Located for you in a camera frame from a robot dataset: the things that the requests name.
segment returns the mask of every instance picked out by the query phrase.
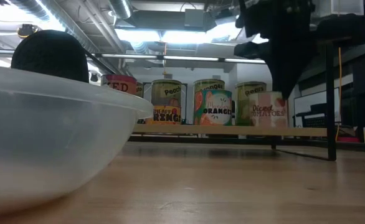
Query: table surface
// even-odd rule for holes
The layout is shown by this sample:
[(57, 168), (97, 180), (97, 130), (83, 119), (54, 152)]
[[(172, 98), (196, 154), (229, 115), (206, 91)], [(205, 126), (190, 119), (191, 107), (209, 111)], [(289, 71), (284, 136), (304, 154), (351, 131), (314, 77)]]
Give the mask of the table surface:
[(365, 153), (128, 142), (87, 185), (3, 223), (365, 223)]

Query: whiteboard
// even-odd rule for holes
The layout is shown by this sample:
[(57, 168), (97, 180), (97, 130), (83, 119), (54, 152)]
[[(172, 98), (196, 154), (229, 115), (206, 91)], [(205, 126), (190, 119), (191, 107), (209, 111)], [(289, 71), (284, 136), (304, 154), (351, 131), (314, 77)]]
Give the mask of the whiteboard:
[[(302, 97), (295, 98), (295, 122), (296, 127), (302, 128), (303, 124), (301, 122), (301, 117), (297, 118), (296, 114), (302, 112), (311, 111), (311, 105), (326, 103), (326, 91), (321, 91), (319, 93), (314, 93)], [(340, 121), (339, 117), (339, 88), (334, 89), (334, 120)]]

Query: black metal leg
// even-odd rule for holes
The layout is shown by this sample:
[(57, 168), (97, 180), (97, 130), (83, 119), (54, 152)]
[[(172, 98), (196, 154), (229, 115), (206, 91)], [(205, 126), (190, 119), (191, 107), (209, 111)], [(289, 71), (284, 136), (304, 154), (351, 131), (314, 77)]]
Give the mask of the black metal leg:
[(334, 128), (334, 76), (333, 76), (333, 45), (325, 47), (326, 67), (326, 135), (328, 140), (328, 159), (336, 160), (336, 142)]
[(275, 136), (271, 137), (271, 149), (272, 150), (277, 149), (277, 137), (275, 137)]

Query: wooden shelf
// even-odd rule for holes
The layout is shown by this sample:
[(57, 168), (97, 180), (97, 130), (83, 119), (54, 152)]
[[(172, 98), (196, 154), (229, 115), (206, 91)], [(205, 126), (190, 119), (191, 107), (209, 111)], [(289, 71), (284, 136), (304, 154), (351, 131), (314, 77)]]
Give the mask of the wooden shelf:
[(247, 126), (200, 126), (136, 124), (134, 133), (238, 134), (260, 136), (326, 137), (326, 128), (257, 128)]

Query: red can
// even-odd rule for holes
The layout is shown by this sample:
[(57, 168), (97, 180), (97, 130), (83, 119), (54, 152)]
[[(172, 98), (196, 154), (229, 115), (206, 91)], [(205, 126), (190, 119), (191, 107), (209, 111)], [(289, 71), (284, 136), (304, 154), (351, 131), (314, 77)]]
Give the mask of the red can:
[(101, 77), (101, 86), (103, 85), (134, 95), (137, 91), (137, 80), (127, 75), (103, 75)]

